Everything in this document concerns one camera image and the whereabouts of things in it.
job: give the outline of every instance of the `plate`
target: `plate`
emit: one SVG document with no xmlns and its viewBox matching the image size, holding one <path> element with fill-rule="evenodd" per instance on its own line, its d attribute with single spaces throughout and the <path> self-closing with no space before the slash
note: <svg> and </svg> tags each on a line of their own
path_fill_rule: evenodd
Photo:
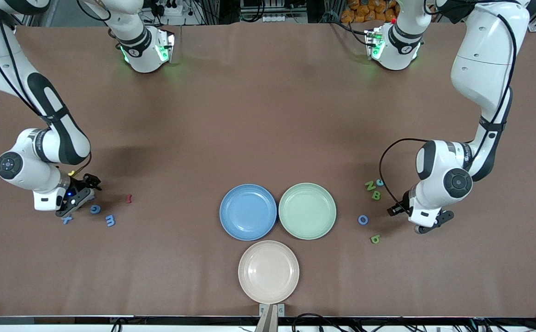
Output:
<svg viewBox="0 0 536 332">
<path fill-rule="evenodd" d="M 289 247 L 266 240 L 247 248 L 237 274 L 241 288 L 255 302 L 281 303 L 299 282 L 299 262 Z"/>
<path fill-rule="evenodd" d="M 221 202 L 219 218 L 225 231 L 238 240 L 260 239 L 276 222 L 276 202 L 263 187 L 238 185 Z"/>
<path fill-rule="evenodd" d="M 319 239 L 336 221 L 336 204 L 331 194 L 320 185 L 299 183 L 282 196 L 278 208 L 280 222 L 295 237 Z"/>
</svg>

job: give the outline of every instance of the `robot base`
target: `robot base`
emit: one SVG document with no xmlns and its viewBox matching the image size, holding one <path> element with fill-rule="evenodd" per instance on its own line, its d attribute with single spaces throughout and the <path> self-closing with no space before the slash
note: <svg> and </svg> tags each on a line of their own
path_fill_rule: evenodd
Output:
<svg viewBox="0 0 536 332">
<path fill-rule="evenodd" d="M 166 62 L 171 63 L 175 44 L 175 36 L 172 33 L 151 26 L 146 28 L 153 40 L 142 53 L 120 47 L 125 61 L 139 73 L 150 73 Z"/>
<path fill-rule="evenodd" d="M 386 36 L 389 35 L 389 29 L 392 26 L 391 23 L 385 23 L 378 28 L 374 28 L 373 31 L 365 30 L 366 33 L 371 32 L 371 34 L 364 36 L 365 42 L 369 45 L 374 45 L 367 46 L 367 55 L 369 55 L 369 59 L 377 61 L 387 69 L 402 70 L 407 68 L 417 57 L 417 51 L 421 43 L 418 43 L 411 51 L 407 51 L 407 54 L 400 54 L 391 42 L 386 40 Z"/>
</svg>

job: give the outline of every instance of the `blue plate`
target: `blue plate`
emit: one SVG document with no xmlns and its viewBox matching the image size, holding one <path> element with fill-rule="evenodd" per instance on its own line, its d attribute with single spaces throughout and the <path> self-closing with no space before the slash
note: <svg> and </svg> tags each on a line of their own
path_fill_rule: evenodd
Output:
<svg viewBox="0 0 536 332">
<path fill-rule="evenodd" d="M 221 202 L 221 225 L 229 235 L 253 241 L 268 234 L 276 222 L 276 202 L 263 187 L 256 184 L 238 185 Z"/>
</svg>

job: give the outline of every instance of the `black control button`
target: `black control button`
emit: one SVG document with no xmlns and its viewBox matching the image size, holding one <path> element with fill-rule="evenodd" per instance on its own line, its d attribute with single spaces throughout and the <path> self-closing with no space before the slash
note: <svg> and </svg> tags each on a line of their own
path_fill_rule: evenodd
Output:
<svg viewBox="0 0 536 332">
<path fill-rule="evenodd" d="M 444 178 L 445 190 L 453 198 L 462 198 L 471 191 L 473 179 L 460 168 L 449 170 Z"/>
<path fill-rule="evenodd" d="M 2 179 L 13 179 L 17 176 L 23 166 L 22 157 L 9 151 L 0 156 L 0 177 Z"/>
<path fill-rule="evenodd" d="M 454 188 L 463 189 L 467 183 L 464 176 L 455 176 L 451 181 Z"/>
</svg>

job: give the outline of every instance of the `green led light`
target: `green led light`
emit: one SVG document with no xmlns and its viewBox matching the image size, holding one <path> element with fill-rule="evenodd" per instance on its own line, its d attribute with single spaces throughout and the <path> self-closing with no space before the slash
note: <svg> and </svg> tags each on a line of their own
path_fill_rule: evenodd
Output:
<svg viewBox="0 0 536 332">
<path fill-rule="evenodd" d="M 159 59 L 161 59 L 161 61 L 167 61 L 167 50 L 163 46 L 157 46 L 155 50 L 158 51 Z"/>
<path fill-rule="evenodd" d="M 416 46 L 416 50 L 414 50 L 414 55 L 411 57 L 411 59 L 415 59 L 417 57 L 417 51 L 420 48 L 421 42 Z"/>
<path fill-rule="evenodd" d="M 122 54 L 125 56 L 125 61 L 129 63 L 129 58 L 126 56 L 125 50 L 122 48 L 122 46 L 120 47 L 120 50 L 122 51 Z"/>
<path fill-rule="evenodd" d="M 385 41 L 381 40 L 381 43 L 378 44 L 373 50 L 373 58 L 379 59 L 381 57 L 382 49 L 385 48 Z"/>
</svg>

